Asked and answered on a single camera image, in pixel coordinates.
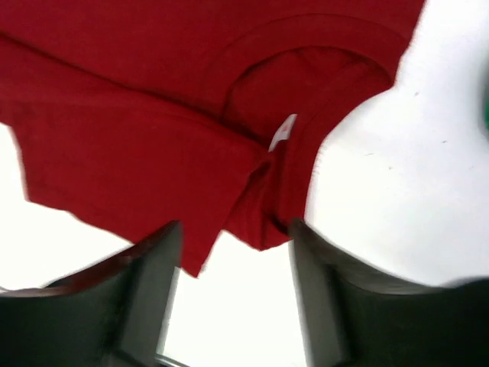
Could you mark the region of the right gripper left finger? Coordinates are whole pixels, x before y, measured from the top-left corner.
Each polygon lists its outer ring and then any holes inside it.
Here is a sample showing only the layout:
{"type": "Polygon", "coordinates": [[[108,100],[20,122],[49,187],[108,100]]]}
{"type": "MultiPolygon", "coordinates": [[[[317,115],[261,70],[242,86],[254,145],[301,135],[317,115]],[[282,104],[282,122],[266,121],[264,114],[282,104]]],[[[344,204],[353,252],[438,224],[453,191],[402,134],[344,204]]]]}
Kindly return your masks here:
{"type": "Polygon", "coordinates": [[[46,287],[1,293],[3,366],[159,366],[182,254],[171,221],[46,287]]]}

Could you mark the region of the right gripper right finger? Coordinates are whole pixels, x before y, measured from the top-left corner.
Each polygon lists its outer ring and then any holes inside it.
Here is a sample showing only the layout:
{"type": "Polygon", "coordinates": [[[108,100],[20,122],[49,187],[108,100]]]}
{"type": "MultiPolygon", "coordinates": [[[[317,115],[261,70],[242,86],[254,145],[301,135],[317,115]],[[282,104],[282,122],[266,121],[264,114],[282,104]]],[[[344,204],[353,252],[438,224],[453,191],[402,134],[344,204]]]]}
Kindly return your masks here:
{"type": "Polygon", "coordinates": [[[290,234],[309,365],[488,364],[486,278],[425,286],[356,259],[300,219],[290,234]]]}

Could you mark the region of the red t shirt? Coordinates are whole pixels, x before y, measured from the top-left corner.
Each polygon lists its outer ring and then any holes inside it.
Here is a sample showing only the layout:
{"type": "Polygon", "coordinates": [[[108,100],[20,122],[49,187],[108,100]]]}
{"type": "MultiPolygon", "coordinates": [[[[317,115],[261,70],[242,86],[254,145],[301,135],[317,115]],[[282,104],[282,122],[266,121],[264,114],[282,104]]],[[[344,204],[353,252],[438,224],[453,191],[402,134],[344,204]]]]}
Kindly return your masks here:
{"type": "Polygon", "coordinates": [[[392,87],[421,1],[3,1],[1,120],[31,202],[131,242],[173,219],[197,276],[304,216],[320,145],[392,87]]]}

